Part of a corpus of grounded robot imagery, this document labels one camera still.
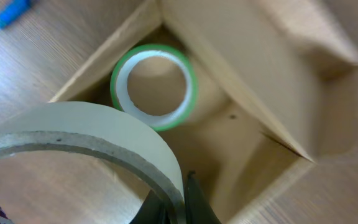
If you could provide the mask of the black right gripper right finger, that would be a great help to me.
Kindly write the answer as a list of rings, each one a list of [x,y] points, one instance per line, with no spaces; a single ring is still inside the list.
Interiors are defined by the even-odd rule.
[[[197,179],[196,172],[189,171],[185,182],[185,207],[187,224],[221,224]]]

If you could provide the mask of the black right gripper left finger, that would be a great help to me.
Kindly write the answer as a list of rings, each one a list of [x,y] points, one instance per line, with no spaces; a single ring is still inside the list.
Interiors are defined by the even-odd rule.
[[[167,224],[167,212],[163,202],[151,190],[130,224]]]

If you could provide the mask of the cream masking tape roll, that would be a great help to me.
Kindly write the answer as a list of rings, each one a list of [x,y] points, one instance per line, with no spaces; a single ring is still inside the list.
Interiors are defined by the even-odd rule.
[[[0,159],[29,151],[65,151],[100,158],[131,171],[185,223],[178,161],[149,126],[112,107],[84,101],[47,103],[0,124]]]

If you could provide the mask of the green tape roll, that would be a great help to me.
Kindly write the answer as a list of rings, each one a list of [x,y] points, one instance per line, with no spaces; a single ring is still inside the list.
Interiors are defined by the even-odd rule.
[[[198,81],[182,51],[164,44],[144,44],[118,60],[109,88],[116,109],[156,131],[166,131],[182,124],[193,111]]]

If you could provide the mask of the blue ballpoint pen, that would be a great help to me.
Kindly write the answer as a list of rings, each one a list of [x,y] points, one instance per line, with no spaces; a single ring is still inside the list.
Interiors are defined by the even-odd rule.
[[[0,30],[7,28],[26,13],[33,5],[34,0],[12,0],[0,11]]]

